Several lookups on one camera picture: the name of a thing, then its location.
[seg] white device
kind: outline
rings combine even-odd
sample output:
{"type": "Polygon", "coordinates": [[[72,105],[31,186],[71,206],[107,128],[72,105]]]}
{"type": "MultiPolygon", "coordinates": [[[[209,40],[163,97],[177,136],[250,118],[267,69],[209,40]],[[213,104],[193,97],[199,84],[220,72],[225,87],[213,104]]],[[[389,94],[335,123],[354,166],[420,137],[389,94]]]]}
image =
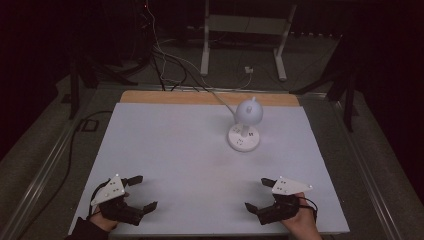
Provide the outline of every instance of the white device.
{"type": "Polygon", "coordinates": [[[91,206],[109,201],[125,194],[124,185],[118,174],[113,177],[91,201],[91,206]]]}
{"type": "Polygon", "coordinates": [[[249,152],[259,145],[259,132],[252,125],[262,120],[263,109],[256,98],[240,103],[236,110],[237,123],[228,131],[228,143],[240,152],[249,152]]]}
{"type": "Polygon", "coordinates": [[[280,177],[272,188],[272,193],[279,195],[291,195],[309,190],[312,190],[311,185],[280,177]]]}

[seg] white table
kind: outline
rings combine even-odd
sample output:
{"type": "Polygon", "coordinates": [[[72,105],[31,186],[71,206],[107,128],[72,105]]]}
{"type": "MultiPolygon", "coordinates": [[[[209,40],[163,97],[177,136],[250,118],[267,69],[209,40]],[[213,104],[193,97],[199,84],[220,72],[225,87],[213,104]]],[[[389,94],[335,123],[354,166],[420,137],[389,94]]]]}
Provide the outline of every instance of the white table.
{"type": "MultiPolygon", "coordinates": [[[[205,96],[214,99],[209,93],[144,93],[143,96],[148,94],[166,99],[165,102],[180,103],[116,105],[70,231],[78,216],[87,215],[94,189],[115,174],[122,178],[144,176],[143,183],[126,188],[130,193],[126,199],[128,205],[142,208],[158,201],[157,209],[145,215],[140,226],[120,224],[113,232],[116,235],[287,233],[279,223],[260,225],[258,218],[244,205],[249,202],[260,208],[270,206],[273,203],[271,189],[261,184],[261,178],[279,176],[314,187],[306,196],[319,207],[320,232],[349,231],[302,107],[293,106],[295,104],[264,106],[263,120],[256,126],[261,143],[253,152],[241,153],[226,141],[226,133],[234,123],[231,112],[225,106],[207,103],[205,96]],[[184,94],[192,104],[181,103],[180,97],[184,98],[184,94]]],[[[265,103],[281,98],[273,94],[253,95],[265,103]]],[[[231,100],[231,96],[250,97],[236,93],[222,96],[229,102],[240,99],[231,100]]]]}

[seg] power cord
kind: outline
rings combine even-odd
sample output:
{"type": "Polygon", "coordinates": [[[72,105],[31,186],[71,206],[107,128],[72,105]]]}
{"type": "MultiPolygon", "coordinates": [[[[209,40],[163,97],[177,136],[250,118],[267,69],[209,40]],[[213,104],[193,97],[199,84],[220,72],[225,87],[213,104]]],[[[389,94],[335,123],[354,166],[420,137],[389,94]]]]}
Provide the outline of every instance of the power cord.
{"type": "Polygon", "coordinates": [[[29,228],[32,226],[32,224],[34,224],[34,222],[41,216],[41,214],[47,209],[47,207],[51,204],[51,202],[55,199],[55,197],[57,196],[57,194],[60,192],[60,190],[62,189],[63,185],[65,184],[66,180],[68,179],[68,176],[71,172],[71,167],[72,167],[72,152],[73,152],[73,144],[74,144],[74,139],[75,139],[75,135],[76,133],[81,129],[81,127],[83,126],[83,124],[87,124],[87,121],[90,121],[91,117],[97,115],[97,114],[104,114],[104,113],[112,113],[112,111],[99,111],[99,112],[95,112],[92,113],[90,115],[88,115],[87,117],[83,118],[80,120],[80,122],[78,123],[77,127],[74,129],[71,139],[70,139],[70,145],[69,145],[69,154],[68,154],[68,165],[67,165],[67,169],[66,169],[66,173],[65,176],[63,177],[62,181],[59,184],[59,187],[56,189],[56,191],[53,193],[53,195],[50,197],[50,199],[44,204],[44,206],[41,208],[41,210],[28,222],[27,226],[25,227],[25,229],[22,231],[22,233],[19,235],[18,239],[21,239],[25,233],[29,230],[29,228]]]}
{"type": "Polygon", "coordinates": [[[153,68],[156,69],[156,73],[158,75],[159,83],[160,83],[160,85],[162,87],[162,91],[166,91],[165,84],[163,83],[162,79],[160,79],[160,72],[159,72],[158,64],[156,63],[156,59],[155,59],[154,56],[152,58],[152,62],[153,62],[153,65],[154,65],[153,68]]]}
{"type": "MultiPolygon", "coordinates": [[[[155,55],[155,54],[158,54],[158,52],[156,52],[155,50],[153,50],[153,56],[154,56],[154,58],[153,58],[153,67],[156,69],[156,72],[157,72],[157,74],[158,74],[158,77],[160,76],[160,73],[159,73],[159,69],[158,69],[158,66],[157,66],[157,63],[156,63],[156,59],[155,59],[155,57],[158,57],[157,55],[155,55]]],[[[175,59],[175,58],[172,58],[172,57],[170,57],[170,56],[165,56],[165,57],[167,57],[167,58],[170,58],[168,61],[170,62],[170,63],[173,63],[173,64],[176,64],[176,65],[178,65],[179,67],[181,67],[182,69],[183,69],[183,71],[184,71],[184,78],[182,79],[182,80],[180,80],[178,83],[175,83],[174,84],[174,86],[172,87],[172,89],[171,89],[171,91],[173,91],[177,86],[179,86],[179,87],[181,87],[181,84],[183,84],[186,80],[187,80],[187,74],[188,75],[190,75],[190,77],[194,80],[194,82],[199,86],[199,87],[202,87],[205,91],[208,91],[207,89],[205,89],[197,80],[196,80],[196,78],[194,78],[194,76],[193,76],[193,74],[191,74],[191,72],[178,60],[178,59],[175,59]]],[[[159,77],[159,81],[160,81],[160,83],[161,83],[161,85],[162,85],[162,90],[163,91],[166,91],[166,89],[165,89],[165,85],[164,85],[164,81],[162,81],[161,79],[160,79],[160,77],[159,77]]],[[[196,90],[197,92],[199,92],[199,90],[196,88],[196,87],[194,87],[194,86],[190,86],[190,87],[192,87],[194,90],[196,90]]]]}
{"type": "Polygon", "coordinates": [[[158,52],[155,50],[155,49],[153,49],[152,50],[153,51],[153,63],[154,63],[154,68],[156,69],[156,73],[158,74],[158,78],[159,78],[159,81],[161,82],[161,85],[163,85],[164,86],[164,83],[170,83],[170,84],[172,84],[173,86],[174,86],[174,88],[176,87],[176,86],[180,86],[182,83],[184,83],[186,80],[187,80],[187,69],[186,68],[184,68],[184,66],[181,64],[181,62],[179,62],[179,61],[175,61],[175,60],[166,60],[167,62],[170,62],[170,63],[173,63],[173,64],[175,64],[175,65],[178,65],[182,70],[183,70],[183,72],[184,72],[184,77],[183,77],[183,79],[182,80],[172,80],[172,81],[170,81],[169,79],[164,79],[162,76],[163,76],[163,73],[160,73],[160,70],[159,70],[159,67],[158,67],[158,63],[156,62],[156,58],[159,58],[159,56],[158,56],[158,52]]]}
{"type": "MultiPolygon", "coordinates": [[[[156,45],[157,45],[157,47],[156,46],[153,46],[156,50],[158,50],[161,54],[162,54],[162,59],[163,59],[163,61],[164,61],[164,64],[163,64],[163,66],[162,66],[162,72],[161,72],[161,74],[160,74],[160,79],[161,79],[161,81],[163,81],[163,80],[165,80],[165,79],[163,79],[163,73],[164,73],[164,71],[165,71],[165,65],[166,65],[166,56],[169,56],[169,57],[172,57],[172,58],[174,58],[174,59],[178,59],[178,60],[181,60],[181,61],[184,61],[184,62],[186,62],[186,63],[188,63],[188,64],[190,64],[194,69],[196,69],[197,70],[197,72],[199,72],[199,74],[200,74],[200,70],[193,64],[193,63],[191,63],[190,61],[188,61],[188,60],[185,60],[185,59],[183,59],[183,58],[180,58],[180,57],[177,57],[177,56],[174,56],[174,55],[171,55],[171,54],[168,54],[168,53],[165,53],[164,51],[162,51],[162,49],[160,48],[160,44],[159,44],[159,41],[158,41],[158,38],[157,38],[157,35],[156,35],[156,31],[155,31],[155,22],[156,22],[156,19],[155,19],[155,16],[152,14],[152,12],[150,11],[150,9],[149,9],[149,0],[146,0],[146,9],[147,9],[147,11],[149,12],[149,14],[151,15],[151,17],[152,17],[152,23],[153,23],[153,33],[154,33],[154,37],[155,37],[155,40],[156,40],[156,45]]],[[[206,85],[206,86],[208,86],[209,88],[211,88],[210,90],[207,90],[207,92],[211,92],[219,101],[221,101],[230,111],[231,111],[231,113],[233,114],[233,116],[235,117],[235,112],[234,112],[234,110],[221,98],[221,97],[219,97],[218,96],[218,94],[216,94],[213,90],[215,89],[214,87],[212,87],[212,86],[209,86],[206,82],[205,82],[205,79],[201,76],[201,79],[202,79],[202,82],[206,85]]],[[[166,80],[168,80],[168,81],[174,81],[174,82],[176,82],[176,83],[179,83],[178,81],[175,81],[175,80],[172,80],[172,79],[166,79],[166,80]]]]}
{"type": "Polygon", "coordinates": [[[163,65],[162,65],[162,71],[161,71],[161,73],[160,73],[160,75],[159,75],[159,79],[160,79],[160,81],[168,81],[168,82],[173,82],[173,83],[176,83],[176,84],[178,84],[178,83],[180,83],[180,81],[176,81],[176,80],[174,80],[174,79],[170,79],[170,78],[164,78],[163,77],[163,75],[164,75],[164,73],[165,73],[165,68],[166,68],[166,63],[167,63],[167,61],[166,61],[166,54],[162,51],[162,49],[160,48],[160,44],[159,44],[159,41],[158,41],[158,38],[157,38],[157,35],[156,35],[156,29],[155,29],[155,25],[156,25],[156,18],[155,18],[155,16],[153,15],[153,13],[150,11],[150,8],[149,8],[149,0],[146,0],[146,10],[147,10],[147,12],[150,14],[150,16],[152,17],[152,29],[153,29],[153,34],[154,34],[154,37],[155,37],[155,41],[156,41],[156,45],[157,45],[157,47],[155,47],[155,46],[153,46],[154,48],[156,48],[160,53],[162,53],[162,60],[163,60],[163,65]]]}

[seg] hand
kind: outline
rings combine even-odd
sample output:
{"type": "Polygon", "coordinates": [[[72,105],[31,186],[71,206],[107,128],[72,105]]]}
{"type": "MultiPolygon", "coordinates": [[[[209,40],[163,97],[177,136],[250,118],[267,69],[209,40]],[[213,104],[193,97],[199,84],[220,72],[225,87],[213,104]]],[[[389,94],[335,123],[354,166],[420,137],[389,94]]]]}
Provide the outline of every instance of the hand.
{"type": "MultiPolygon", "coordinates": [[[[304,199],[304,193],[295,194],[299,197],[300,205],[309,206],[304,199]]],[[[308,208],[299,208],[296,216],[282,220],[281,223],[292,233],[298,240],[321,240],[313,212],[308,208]]]]}
{"type": "Polygon", "coordinates": [[[96,207],[96,210],[94,210],[94,214],[90,217],[89,221],[94,223],[96,226],[106,232],[110,232],[115,229],[119,223],[118,221],[112,221],[107,218],[104,218],[99,206],[96,207]]]}

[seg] desk lamp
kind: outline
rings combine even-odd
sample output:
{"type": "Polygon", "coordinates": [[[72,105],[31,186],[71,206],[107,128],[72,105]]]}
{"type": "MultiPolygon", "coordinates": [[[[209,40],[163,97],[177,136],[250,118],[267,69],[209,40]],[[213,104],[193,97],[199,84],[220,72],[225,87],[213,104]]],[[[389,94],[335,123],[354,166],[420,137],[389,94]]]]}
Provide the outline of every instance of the desk lamp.
{"type": "Polygon", "coordinates": [[[252,125],[262,120],[263,109],[253,97],[240,103],[236,110],[236,124],[228,132],[228,143],[240,152],[249,152],[259,145],[259,132],[252,125]]]}

